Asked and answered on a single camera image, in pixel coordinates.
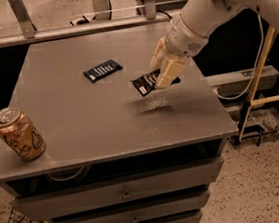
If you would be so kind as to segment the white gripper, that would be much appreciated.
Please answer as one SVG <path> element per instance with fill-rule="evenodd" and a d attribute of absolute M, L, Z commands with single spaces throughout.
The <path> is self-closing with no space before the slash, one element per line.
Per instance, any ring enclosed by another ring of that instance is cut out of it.
<path fill-rule="evenodd" d="M 196 56 L 208 41 L 207 36 L 192 28 L 184 11 L 175 14 L 166 26 L 164 37 L 159 39 L 150 62 L 151 71 L 160 70 L 156 88 L 170 86 L 185 70 L 186 57 Z M 177 56 L 170 56 L 168 51 Z"/>

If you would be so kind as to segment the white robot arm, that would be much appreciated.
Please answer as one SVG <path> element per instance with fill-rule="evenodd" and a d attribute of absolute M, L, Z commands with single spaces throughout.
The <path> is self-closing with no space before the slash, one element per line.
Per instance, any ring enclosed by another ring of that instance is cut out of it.
<path fill-rule="evenodd" d="M 210 35 L 242 10 L 258 13 L 279 33 L 279 0 L 188 0 L 172 16 L 150 62 L 159 70 L 155 88 L 165 89 L 186 68 L 186 60 L 197 55 Z"/>

